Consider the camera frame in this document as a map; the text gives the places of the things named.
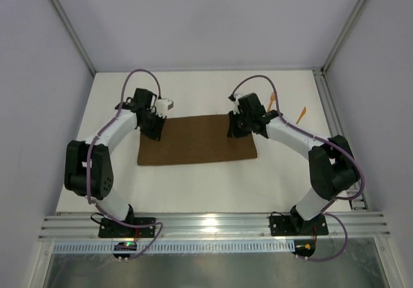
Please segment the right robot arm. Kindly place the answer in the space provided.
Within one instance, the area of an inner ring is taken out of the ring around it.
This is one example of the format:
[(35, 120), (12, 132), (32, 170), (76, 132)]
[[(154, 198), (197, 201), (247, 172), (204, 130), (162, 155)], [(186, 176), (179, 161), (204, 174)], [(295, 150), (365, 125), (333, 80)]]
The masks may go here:
[(338, 195), (361, 179), (347, 140), (336, 135), (320, 138), (289, 123), (276, 110), (265, 110), (257, 94), (232, 94), (227, 136), (242, 138), (252, 133), (280, 142), (308, 161), (311, 188), (288, 215), (296, 234), (309, 233)]

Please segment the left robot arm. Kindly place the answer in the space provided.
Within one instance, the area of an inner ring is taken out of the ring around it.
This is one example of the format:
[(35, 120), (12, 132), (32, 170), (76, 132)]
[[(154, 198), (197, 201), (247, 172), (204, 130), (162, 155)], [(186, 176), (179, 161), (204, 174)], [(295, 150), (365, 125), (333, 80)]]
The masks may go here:
[(84, 140), (72, 140), (66, 147), (66, 190), (85, 197), (109, 222), (129, 229), (151, 227), (136, 225), (134, 210), (113, 189), (114, 172), (111, 154), (135, 130), (159, 141), (169, 110), (174, 102), (153, 92), (137, 88), (134, 96), (122, 99), (115, 113), (97, 132)]

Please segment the brown cloth napkin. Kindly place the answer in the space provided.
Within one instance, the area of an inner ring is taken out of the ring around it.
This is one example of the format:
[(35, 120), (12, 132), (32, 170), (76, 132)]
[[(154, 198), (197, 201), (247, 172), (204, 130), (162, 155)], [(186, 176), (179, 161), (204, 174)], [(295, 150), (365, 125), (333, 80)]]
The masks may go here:
[(230, 138), (228, 129), (226, 114), (167, 119), (159, 141), (140, 136), (137, 164), (144, 167), (256, 159), (253, 137)]

